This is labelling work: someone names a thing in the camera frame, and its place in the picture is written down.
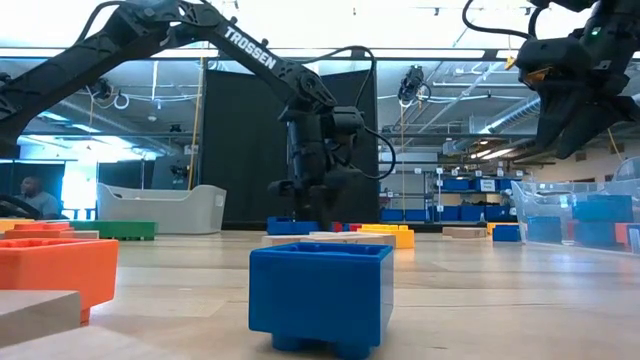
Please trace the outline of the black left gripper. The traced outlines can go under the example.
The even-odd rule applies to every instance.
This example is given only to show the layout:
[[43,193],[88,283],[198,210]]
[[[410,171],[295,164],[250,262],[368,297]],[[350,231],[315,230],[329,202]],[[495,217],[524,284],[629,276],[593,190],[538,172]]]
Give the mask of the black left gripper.
[[287,106],[279,121],[287,126],[293,170],[288,179],[271,182],[268,192],[290,198],[297,221],[313,221],[328,230],[348,188],[362,176],[335,155],[340,148],[351,150],[351,108]]

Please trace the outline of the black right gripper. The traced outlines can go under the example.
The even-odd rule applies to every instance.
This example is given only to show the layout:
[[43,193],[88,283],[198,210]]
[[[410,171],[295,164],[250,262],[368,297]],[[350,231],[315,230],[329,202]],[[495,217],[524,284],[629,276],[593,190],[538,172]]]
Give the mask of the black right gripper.
[[541,87],[535,144],[546,149],[561,135],[555,157],[566,159],[613,124],[638,121],[639,106],[622,91],[629,82],[625,71],[639,49],[638,12],[593,12],[581,44],[591,56],[588,84],[594,88],[581,107],[583,93],[575,88]]

